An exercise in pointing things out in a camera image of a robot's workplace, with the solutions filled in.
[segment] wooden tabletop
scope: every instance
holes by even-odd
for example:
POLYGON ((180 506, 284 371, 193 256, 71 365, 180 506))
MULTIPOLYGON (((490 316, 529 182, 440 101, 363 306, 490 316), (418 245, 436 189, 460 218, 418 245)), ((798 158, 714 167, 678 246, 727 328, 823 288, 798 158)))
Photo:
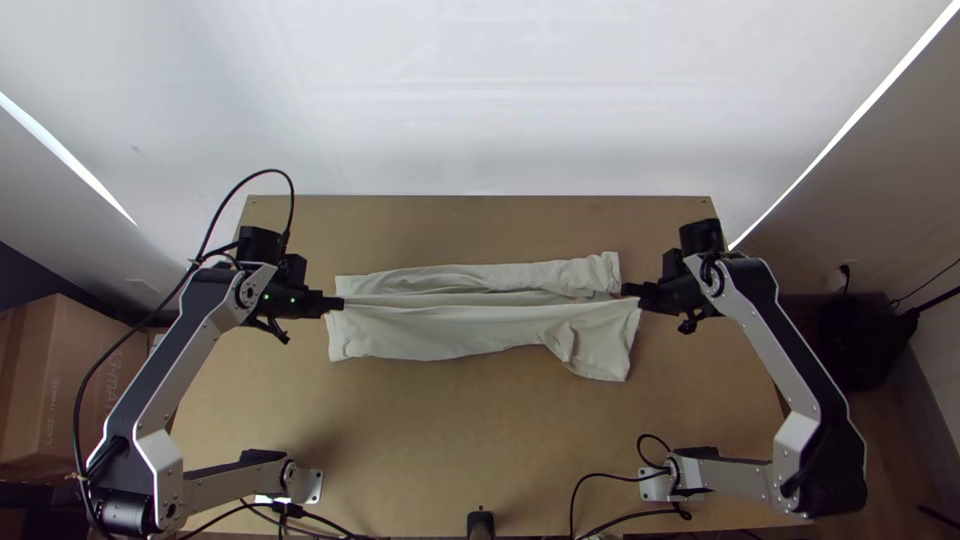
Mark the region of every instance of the wooden tabletop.
MULTIPOLYGON (((281 230, 287 198, 250 197, 242 224, 281 230)), ((297 197, 289 251, 307 283, 435 264, 535 262, 620 253, 624 280, 660 276, 681 225, 714 217, 699 197, 297 197)), ((221 338, 183 399, 173 430, 188 469, 247 448, 286 450, 325 472, 310 510, 371 536, 461 536, 468 512, 495 513, 497 534, 567 534, 570 492, 590 472, 635 476, 641 433, 674 447, 717 446, 769 459, 783 415, 773 384, 732 320, 690 336, 644 313, 625 383, 587 380, 543 347, 443 362, 378 358, 331 364, 322 321, 285 321, 291 342, 253 329, 221 338)), ((655 447, 648 454, 662 459, 655 447)), ((766 504, 722 494, 613 531, 756 528, 791 523, 766 504)), ((189 528, 227 506, 194 517, 189 528)), ((641 503, 636 484, 580 490, 576 530, 641 503)), ((249 512, 212 530, 276 534, 249 512)))

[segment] fabric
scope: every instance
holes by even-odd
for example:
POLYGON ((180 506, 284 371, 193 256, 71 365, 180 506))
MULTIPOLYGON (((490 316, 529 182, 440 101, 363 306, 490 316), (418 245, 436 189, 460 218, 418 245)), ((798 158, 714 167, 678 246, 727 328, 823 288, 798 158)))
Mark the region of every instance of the fabric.
POLYGON ((327 313, 330 360, 434 361, 544 345, 574 373, 624 381, 640 318, 603 253, 532 264, 447 265, 338 276, 327 313))

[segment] cable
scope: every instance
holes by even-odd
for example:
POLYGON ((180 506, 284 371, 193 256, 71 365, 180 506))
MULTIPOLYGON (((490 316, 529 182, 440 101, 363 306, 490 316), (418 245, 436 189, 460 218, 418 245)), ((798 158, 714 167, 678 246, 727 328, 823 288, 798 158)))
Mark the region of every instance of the cable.
MULTIPOLYGON (((646 440, 646 439, 653 439, 653 440, 657 441, 658 443, 660 443, 660 445, 663 446, 663 448, 667 451, 668 454, 671 452, 671 450, 670 450, 670 445, 668 445, 666 442, 664 442, 663 439, 661 439, 660 437, 657 437, 656 435, 653 435, 652 433, 644 433, 644 434, 640 435, 639 437, 637 437, 637 454, 640 455, 640 459, 643 460, 643 462, 646 463, 648 467, 650 467, 650 468, 652 468, 652 469, 655 469, 655 470, 657 470, 658 472, 656 472, 656 473, 654 473, 654 474, 647 475, 647 476, 641 476, 641 477, 639 477, 639 478, 629 478, 629 477, 616 476, 616 475, 613 475, 613 474, 606 474, 606 473, 590 473, 590 474, 587 474, 587 475, 581 477, 580 480, 577 481, 576 486, 574 486, 574 488, 573 488, 573 493, 570 495, 570 513, 569 513, 569 515, 568 515, 568 518, 569 518, 569 520, 568 520, 568 525, 569 525, 569 536, 568 536, 568 540, 582 540, 582 539, 587 538, 587 537, 589 537, 589 536, 593 536, 593 535, 595 535, 595 534, 599 534, 600 532, 602 532, 602 531, 606 530, 607 528, 612 527, 612 526, 614 526, 614 525, 616 525, 616 524, 618 524, 618 523, 622 523, 622 522, 624 522, 624 521, 628 521, 628 520, 636 519, 636 518, 641 518, 641 517, 646 517, 646 516, 656 516, 656 515, 661 515, 661 514, 677 514, 677 515, 680 516, 680 518, 683 519, 684 521, 689 521, 689 520, 693 519, 693 515, 690 514, 690 512, 688 512, 688 511, 680 508, 680 504, 679 504, 679 503, 673 502, 673 503, 672 503, 672 504, 673 504, 673 508, 671 508, 670 510, 648 510, 648 511, 645 511, 645 512, 634 512, 634 513, 632 513, 632 514, 627 514, 627 515, 625 515, 625 516, 620 516, 620 517, 618 517, 618 518, 616 518, 616 519, 613 519, 613 520, 611 520, 611 521, 608 521, 608 522, 604 523, 603 525, 600 525, 599 527, 595 527, 595 528, 591 529, 590 532, 588 532, 587 534, 584 534, 584 535, 582 535, 582 536, 574 536, 574 533, 573 533, 573 509, 574 509, 574 502, 576 501, 577 491, 580 489, 580 485, 583 484, 583 482, 586 481, 587 479, 590 479, 590 478, 610 478, 610 479, 612 479, 612 480, 619 480, 619 481, 621 481, 621 482, 643 482, 643 481, 649 480, 649 479, 651 479, 651 478, 656 478, 656 477, 658 477, 658 476, 665 476, 665 475, 668 475, 668 474, 671 473, 670 467, 667 467, 667 466, 664 466, 664 465, 657 465, 657 464, 653 463, 652 461, 650 461, 649 459, 647 459, 647 457, 643 454, 642 444, 643 444, 643 441, 646 440)), ((667 458, 667 459, 669 459, 671 462, 673 462, 673 470, 676 471, 676 476, 674 477, 674 480, 673 480, 673 487, 671 488, 671 493, 672 493, 672 492, 674 492, 674 491, 677 489, 677 486, 680 484, 680 467, 677 466, 677 462, 676 462, 676 460, 675 460, 673 457, 669 457, 669 458, 667 458)))
POLYGON ((204 524, 201 525, 199 528, 194 529, 194 530, 190 531, 189 533, 181 536, 178 540, 187 540, 187 538, 193 538, 194 536, 196 536, 196 535, 202 533, 203 531, 207 530, 207 528, 212 527, 214 524, 220 522, 220 520, 225 519, 225 518, 227 518, 227 517, 229 517, 229 516, 232 516, 233 514, 236 514, 237 512, 239 512, 239 511, 241 511, 241 510, 246 510, 246 509, 249 508, 249 507, 267 507, 267 508, 269 508, 270 505, 269 505, 269 504, 265 504, 265 503, 256 503, 256 504, 240 505, 240 506, 237 506, 236 508, 231 508, 230 510, 227 510, 226 512, 220 514, 219 516, 217 516, 217 517, 211 519, 210 521, 204 523, 204 524))
POLYGON ((960 529, 960 523, 957 523, 956 521, 948 518, 947 516, 941 514, 940 512, 937 512, 933 508, 930 508, 929 506, 925 506, 921 504, 917 506, 917 510, 919 510, 921 514, 926 514, 932 517, 933 519, 940 521, 941 523, 944 523, 946 525, 953 527, 954 529, 960 529))
POLYGON ((326 526, 328 526, 328 527, 330 527, 330 528, 332 528, 332 529, 336 529, 338 532, 343 533, 347 538, 350 538, 350 539, 352 539, 352 540, 362 540, 362 537, 360 537, 360 536, 358 536, 358 535, 356 535, 356 534, 353 534, 352 532, 350 532, 350 531, 348 531, 347 529, 341 527, 340 525, 337 525, 336 523, 330 521, 330 520, 327 519, 327 518, 320 517, 320 516, 318 516, 318 515, 316 515, 316 514, 311 514, 310 512, 307 512, 306 510, 302 510, 302 509, 301 509, 300 513, 303 514, 302 517, 307 517, 307 518, 310 518, 310 519, 312 519, 312 520, 314 520, 314 521, 319 521, 320 523, 323 523, 324 525, 326 525, 326 526))
POLYGON ((282 247, 285 248, 287 246, 287 240, 290 239, 290 227, 293 225, 293 205, 294 205, 293 180, 290 179, 287 173, 281 171, 280 169, 263 169, 237 182, 237 185, 233 186, 233 189, 231 189, 230 192, 227 193, 227 196, 223 199, 223 202, 220 203, 220 207, 217 208, 216 213, 213 214, 213 220, 210 222, 210 227, 207 228, 207 234, 203 236, 203 243, 200 244, 200 249, 197 250, 197 258, 199 258, 203 253, 203 250, 206 249, 207 242, 210 241, 210 236, 213 234, 213 228, 216 226, 217 221, 220 219, 220 214, 223 213, 223 209, 226 208, 227 203, 230 202, 230 199, 232 199, 233 196, 237 193, 237 191, 239 191, 240 188, 246 185, 247 182, 253 180, 258 176, 262 176, 264 174, 269 174, 269 173, 279 174, 287 181, 287 185, 290 186, 290 209, 287 212, 287 225, 283 229, 283 246, 282 247))
POLYGON ((646 463, 647 466, 650 467, 650 468, 657 469, 658 471, 669 471, 669 470, 670 470, 670 467, 667 467, 667 466, 664 466, 664 465, 657 465, 657 464, 653 463, 652 461, 650 461, 649 459, 647 459, 647 457, 643 455, 643 449, 640 447, 640 445, 641 445, 641 444, 643 443, 643 441, 646 440, 646 439, 653 439, 653 440, 657 441, 658 443, 660 443, 660 446, 663 446, 663 449, 666 450, 668 454, 670 453, 670 445, 668 445, 667 443, 663 442, 663 439, 661 439, 660 437, 657 437, 656 435, 654 435, 654 434, 652 434, 652 433, 644 433, 643 435, 640 435, 639 437, 637 437, 637 454, 640 455, 640 459, 642 459, 643 462, 646 463))
POLYGON ((943 270, 937 272, 932 278, 930 278, 930 279, 928 279, 926 282, 924 282, 923 285, 921 285, 921 286, 917 287, 916 289, 908 292, 907 294, 905 294, 904 296, 901 296, 900 298, 896 298, 896 299, 891 300, 891 301, 890 301, 890 305, 893 306, 893 309, 896 309, 896 308, 900 307, 900 302, 903 302, 903 301, 906 300, 907 298, 910 298, 910 297, 913 296, 914 294, 920 292, 921 289, 923 289, 923 288, 926 287, 927 285, 933 283, 938 277, 940 277, 940 276, 942 276, 944 273, 946 273, 947 270, 953 268, 954 266, 956 266, 956 265, 958 265, 958 264, 960 264, 960 258, 957 258, 957 260, 955 260, 955 261, 953 261, 952 263, 948 264, 948 265, 946 266, 946 268, 944 268, 943 270))
POLYGON ((614 474, 607 474, 607 473, 590 473, 590 474, 587 474, 587 475, 584 475, 584 476, 580 477, 580 480, 577 481, 577 485, 575 485, 575 486, 573 487, 573 493, 570 494, 570 512, 569 512, 569 514, 567 515, 567 517, 569 518, 569 519, 568 519, 568 522, 567 522, 568 525, 569 525, 569 529, 568 529, 568 530, 570 531, 569 538, 570 538, 571 540, 573 540, 573 538, 574 538, 574 536, 573 536, 573 508, 574 508, 574 503, 575 503, 576 500, 577 500, 577 492, 580 491, 580 486, 581 486, 585 481, 587 481, 587 480, 589 480, 589 479, 591 479, 591 478, 609 478, 609 479, 611 479, 611 480, 619 480, 619 481, 621 481, 621 482, 642 482, 642 481, 644 481, 644 480, 649 480, 649 479, 651 479, 651 478, 656 478, 656 477, 658 477, 658 476, 664 476, 664 475, 667 475, 667 474, 669 474, 669 473, 666 472, 666 471, 659 471, 659 472, 656 472, 656 473, 651 474, 651 475, 641 476, 641 477, 639 477, 639 478, 629 478, 629 477, 626 477, 626 476, 617 476, 617 475, 614 475, 614 474))
MULTIPOLYGON (((247 510, 250 510, 251 512, 253 512, 253 513, 256 514, 257 516, 259 516, 260 519, 263 519, 264 521, 268 521, 268 522, 270 522, 270 523, 273 523, 274 525, 280 525, 280 521, 279 521, 279 520, 273 519, 272 517, 270 517, 270 516, 264 514, 263 512, 257 510, 257 509, 254 508, 253 506, 250 506, 250 505, 249 505, 246 501, 244 501, 243 499, 240 500, 240 503, 246 505, 246 506, 247 506, 247 510)), ((319 540, 341 540, 341 537, 339 537, 339 536, 332 536, 332 535, 328 535, 328 534, 322 534, 322 533, 319 533, 319 532, 317 532, 317 531, 311 531, 311 530, 308 530, 308 529, 302 529, 302 528, 300 528, 300 527, 294 527, 293 525, 284 525, 284 528, 287 529, 288 531, 293 531, 293 532, 298 532, 298 533, 300 533, 300 534, 305 534, 305 535, 307 535, 307 536, 309 536, 309 537, 311 537, 311 538, 314 538, 314 539, 319 539, 319 540)))
MULTIPOLYGON (((110 358, 110 356, 121 345, 123 345, 123 343, 127 341, 127 339, 130 338, 130 336, 139 332, 144 326, 147 325, 148 322, 153 320, 153 318, 156 317, 160 313, 160 311, 163 310, 163 308, 170 302, 170 300, 172 300, 173 297, 176 296, 177 292, 179 292, 180 289, 183 288, 187 280, 190 279, 190 276, 193 275, 193 273, 200 268, 200 265, 203 264, 203 262, 208 257, 213 255, 225 255, 224 252, 226 250, 232 249, 232 247, 235 247, 232 244, 227 244, 227 246, 217 248, 206 254, 204 253, 204 249, 206 249, 207 243, 210 241, 210 236, 213 234, 213 230, 217 225, 217 221, 219 221, 220 219, 220 214, 223 213, 223 209, 227 206, 227 203, 230 202, 230 199, 247 182, 253 180, 258 176, 261 176, 263 174, 268 174, 268 173, 277 173, 283 176, 284 179, 286 179, 287 184, 290 186, 290 209, 287 214, 286 228, 283 231, 283 246, 286 247, 287 241, 290 238, 290 227, 293 224, 293 209, 294 209, 294 197, 295 197, 295 193, 293 189, 293 181, 290 179, 287 173, 279 169, 263 169, 261 171, 257 171, 247 176, 240 182, 238 182, 237 185, 230 190, 226 198, 223 199, 223 202, 220 203, 220 207, 217 208, 217 211, 214 214, 213 219, 210 221, 210 226, 207 227, 207 232, 203 236, 203 243, 200 244, 200 249, 197 250, 196 257, 194 257, 194 260, 191 261, 190 266, 187 268, 187 271, 184 272, 183 277, 180 278, 180 281, 177 283, 177 285, 170 291, 170 294, 168 294, 160 302, 160 305, 158 305, 156 309, 151 311, 146 317, 143 318, 143 320, 141 320, 139 323, 137 323, 132 328, 130 328, 130 330, 127 331, 127 333, 124 334, 119 340, 117 340, 116 343, 111 345, 110 348, 108 348, 106 352, 104 352, 103 355, 101 355, 100 358, 98 358, 97 361, 93 363, 90 369, 87 370, 87 373, 84 374, 83 379, 80 380, 80 387, 77 389, 77 397, 73 403, 73 426, 72 426, 73 441, 72 442, 73 442, 73 457, 74 457, 75 465, 77 468, 77 472, 75 473, 75 476, 77 478, 77 483, 79 484, 80 498, 83 501, 84 511, 87 514, 87 521, 89 521, 93 525, 93 528, 96 529, 96 531, 100 533, 100 535, 106 538, 107 540, 111 540, 113 536, 111 536, 110 533, 108 533, 103 528, 103 524, 101 523, 100 519, 96 517, 96 511, 93 508, 93 503, 90 500, 90 494, 88 493, 88 489, 90 487, 89 486, 90 482, 89 482, 89 479, 87 478, 88 471, 87 471, 86 465, 83 462, 83 453, 80 449, 80 404, 83 401, 83 394, 87 389, 87 385, 90 383, 90 379, 93 377, 93 374, 97 371, 97 369, 99 369, 100 366, 102 366, 103 363, 106 362, 106 360, 110 358)), ((235 265, 239 268, 239 263, 236 263, 236 260, 233 259, 232 256, 229 256, 229 255, 226 255, 226 256, 232 259, 235 265)), ((97 465, 99 466, 102 463, 104 463, 104 461, 100 460, 97 462, 97 465)))

